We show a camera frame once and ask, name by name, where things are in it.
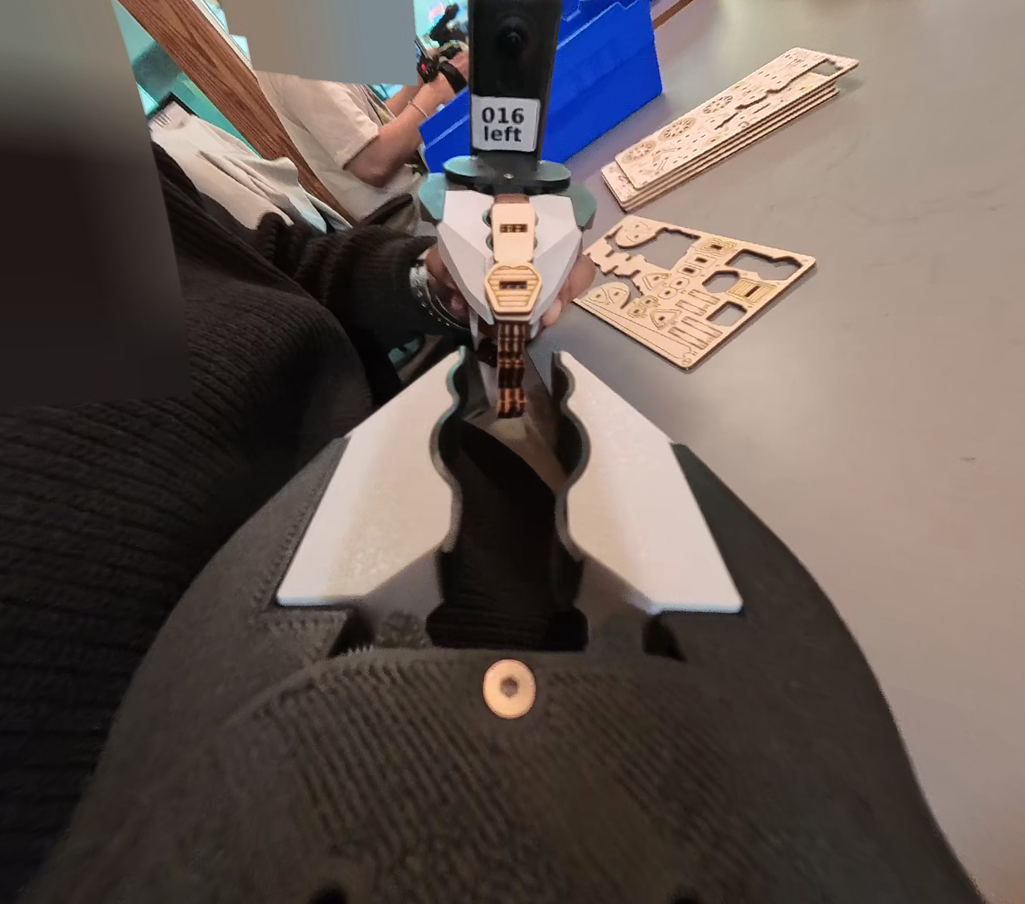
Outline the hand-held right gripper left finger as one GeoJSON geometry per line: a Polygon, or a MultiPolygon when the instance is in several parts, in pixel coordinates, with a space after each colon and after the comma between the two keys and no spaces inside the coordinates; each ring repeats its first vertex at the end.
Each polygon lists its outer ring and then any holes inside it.
{"type": "Polygon", "coordinates": [[[455,494],[438,439],[464,351],[442,359],[343,441],[340,461],[277,590],[283,607],[432,612],[455,494]]]}

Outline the blue plastic bin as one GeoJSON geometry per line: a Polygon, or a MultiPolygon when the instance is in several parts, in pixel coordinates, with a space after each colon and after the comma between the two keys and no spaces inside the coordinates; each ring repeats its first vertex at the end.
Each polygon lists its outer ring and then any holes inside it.
{"type": "Polygon", "coordinates": [[[658,97],[649,0],[579,0],[559,29],[545,159],[563,163],[658,97]]]}

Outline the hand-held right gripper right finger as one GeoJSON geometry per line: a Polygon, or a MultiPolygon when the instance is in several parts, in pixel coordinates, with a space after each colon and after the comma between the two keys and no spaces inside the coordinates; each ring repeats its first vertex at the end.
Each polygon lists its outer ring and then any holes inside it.
{"type": "Polygon", "coordinates": [[[567,434],[581,438],[563,503],[585,615],[738,614],[730,575],[671,439],[567,352],[554,355],[567,434]]]}

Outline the small wooden model assembly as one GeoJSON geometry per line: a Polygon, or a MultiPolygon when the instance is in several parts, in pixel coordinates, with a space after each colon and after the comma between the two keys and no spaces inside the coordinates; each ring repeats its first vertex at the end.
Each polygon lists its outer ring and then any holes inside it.
{"type": "Polygon", "coordinates": [[[493,264],[485,277],[485,294],[494,321],[496,346],[496,415],[523,415],[527,396],[523,387],[524,360],[542,288],[534,266],[537,216],[530,199],[503,194],[488,215],[493,264]]]}

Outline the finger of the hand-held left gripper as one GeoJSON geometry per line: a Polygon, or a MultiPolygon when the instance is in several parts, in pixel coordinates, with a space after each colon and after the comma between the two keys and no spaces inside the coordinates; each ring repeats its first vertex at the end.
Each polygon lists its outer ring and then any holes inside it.
{"type": "Polygon", "coordinates": [[[466,302],[471,325],[493,327],[493,310],[486,293],[486,276],[494,265],[490,210],[495,197],[471,190],[447,190],[438,223],[442,262],[466,302]]]}
{"type": "Polygon", "coordinates": [[[536,215],[532,266],[541,278],[532,319],[551,307],[581,250],[582,236],[570,197],[544,194],[530,197],[536,215]]]}

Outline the stack of wooden puzzle sheets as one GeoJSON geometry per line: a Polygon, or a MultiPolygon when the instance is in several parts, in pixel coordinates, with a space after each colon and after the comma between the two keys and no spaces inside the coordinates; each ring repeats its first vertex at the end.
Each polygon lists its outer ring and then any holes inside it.
{"type": "Polygon", "coordinates": [[[619,207],[634,211],[830,100],[858,66],[794,47],[618,153],[602,178],[619,207]]]}

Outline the wooden beam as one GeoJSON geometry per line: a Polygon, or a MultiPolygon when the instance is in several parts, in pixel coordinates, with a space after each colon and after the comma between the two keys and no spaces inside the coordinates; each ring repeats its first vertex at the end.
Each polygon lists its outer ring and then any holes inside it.
{"type": "Polygon", "coordinates": [[[266,159],[290,159],[304,189],[348,219],[283,128],[245,54],[204,1],[117,1],[247,142],[266,159]]]}

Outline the white jacket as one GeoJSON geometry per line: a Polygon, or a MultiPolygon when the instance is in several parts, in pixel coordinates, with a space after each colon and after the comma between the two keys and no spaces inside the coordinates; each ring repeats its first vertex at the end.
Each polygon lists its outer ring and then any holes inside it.
{"type": "Polygon", "coordinates": [[[263,218],[278,216],[289,227],[322,233],[351,228],[303,189],[289,158],[264,159],[223,129],[174,105],[151,119],[149,131],[197,190],[243,227],[254,230],[263,218]]]}

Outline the person's left hand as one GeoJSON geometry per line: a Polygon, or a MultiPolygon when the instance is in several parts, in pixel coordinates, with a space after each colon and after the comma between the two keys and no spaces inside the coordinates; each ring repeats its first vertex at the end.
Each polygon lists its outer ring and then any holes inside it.
{"type": "MultiPolygon", "coordinates": [[[[468,323],[468,305],[457,284],[445,266],[440,251],[432,245],[423,256],[427,268],[430,294],[436,301],[448,310],[460,323],[468,323]]],[[[559,316],[578,296],[584,294],[594,281],[594,263],[581,253],[575,260],[554,301],[549,304],[539,321],[539,328],[554,326],[559,316]]]]}

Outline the black hand-held device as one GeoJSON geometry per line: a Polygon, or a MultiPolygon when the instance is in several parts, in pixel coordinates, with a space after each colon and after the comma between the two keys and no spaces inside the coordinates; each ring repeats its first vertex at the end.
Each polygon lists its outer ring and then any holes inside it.
{"type": "Polygon", "coordinates": [[[440,75],[438,71],[440,55],[450,57],[460,50],[469,50],[468,29],[458,22],[459,14],[459,4],[447,5],[439,18],[432,24],[427,35],[415,39],[416,70],[422,83],[428,84],[440,75]]]}

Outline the punched wooden puzzle sheet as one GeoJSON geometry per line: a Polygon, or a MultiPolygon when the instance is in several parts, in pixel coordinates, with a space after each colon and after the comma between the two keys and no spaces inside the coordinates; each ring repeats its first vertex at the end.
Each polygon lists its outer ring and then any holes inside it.
{"type": "Polygon", "coordinates": [[[576,304],[692,371],[816,266],[813,257],[627,216],[586,251],[608,278],[576,304]]]}

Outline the person's left forearm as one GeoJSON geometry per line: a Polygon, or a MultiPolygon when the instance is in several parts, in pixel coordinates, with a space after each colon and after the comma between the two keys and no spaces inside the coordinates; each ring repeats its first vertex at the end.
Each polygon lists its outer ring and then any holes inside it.
{"type": "Polygon", "coordinates": [[[158,143],[152,150],[182,284],[189,336],[201,329],[240,335],[248,351],[294,347],[298,329],[337,331],[353,357],[343,364],[375,407],[401,383],[389,352],[441,322],[413,288],[414,269],[435,247],[429,237],[388,228],[335,233],[288,224],[269,213],[255,229],[215,215],[184,169],[158,143]]]}

